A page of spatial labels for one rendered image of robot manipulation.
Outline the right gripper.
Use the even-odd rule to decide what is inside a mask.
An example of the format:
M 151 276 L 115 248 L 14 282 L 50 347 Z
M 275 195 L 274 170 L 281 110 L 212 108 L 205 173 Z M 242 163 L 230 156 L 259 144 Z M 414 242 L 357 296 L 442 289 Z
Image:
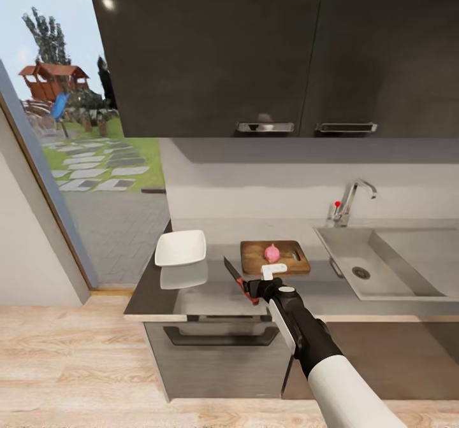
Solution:
M 269 285 L 282 284 L 282 278 L 275 277 L 273 280 L 251 280 L 246 282 L 243 281 L 245 293 L 249 294 L 251 299 L 259 299 L 262 297 L 265 299 L 265 291 Z

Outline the cutting board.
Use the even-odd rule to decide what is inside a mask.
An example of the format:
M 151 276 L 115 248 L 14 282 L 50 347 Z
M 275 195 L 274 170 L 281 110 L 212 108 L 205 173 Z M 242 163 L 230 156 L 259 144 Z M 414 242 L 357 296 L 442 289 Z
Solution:
M 242 241 L 240 251 L 242 270 L 248 275 L 262 275 L 261 268 L 270 264 L 265 258 L 264 251 L 274 243 L 279 251 L 279 260 L 287 266 L 284 274 L 310 273 L 311 266 L 297 241 Z M 296 252 L 299 261 L 295 260 L 291 251 Z

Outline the bowl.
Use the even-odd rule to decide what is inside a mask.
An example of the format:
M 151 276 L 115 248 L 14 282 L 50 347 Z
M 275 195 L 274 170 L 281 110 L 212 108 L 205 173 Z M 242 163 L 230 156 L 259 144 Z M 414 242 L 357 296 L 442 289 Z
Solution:
M 155 251 L 155 264 L 159 267 L 196 264 L 206 256 L 205 236 L 200 230 L 162 234 Z

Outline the parer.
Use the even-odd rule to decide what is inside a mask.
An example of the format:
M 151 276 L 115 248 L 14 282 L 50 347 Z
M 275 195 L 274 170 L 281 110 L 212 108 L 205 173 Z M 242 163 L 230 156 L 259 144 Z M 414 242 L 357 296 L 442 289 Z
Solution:
M 233 276 L 237 279 L 237 282 L 239 284 L 241 284 L 242 288 L 244 289 L 244 285 L 243 285 L 244 279 L 240 276 L 240 274 L 237 272 L 237 270 L 231 265 L 231 263 L 225 257 L 224 257 L 224 263 L 228 267 L 228 269 L 231 271 Z M 259 299 L 252 299 L 252 301 L 253 301 L 254 304 L 257 304 L 259 302 Z

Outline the vidalia onion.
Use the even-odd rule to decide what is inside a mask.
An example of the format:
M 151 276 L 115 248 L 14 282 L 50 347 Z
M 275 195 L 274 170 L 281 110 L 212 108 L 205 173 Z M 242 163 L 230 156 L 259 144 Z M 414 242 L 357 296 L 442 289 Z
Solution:
M 279 260 L 279 251 L 274 247 L 274 243 L 272 243 L 272 245 L 264 251 L 264 254 L 265 258 L 270 262 L 270 264 L 267 264 L 267 266 L 283 264 L 276 263 Z

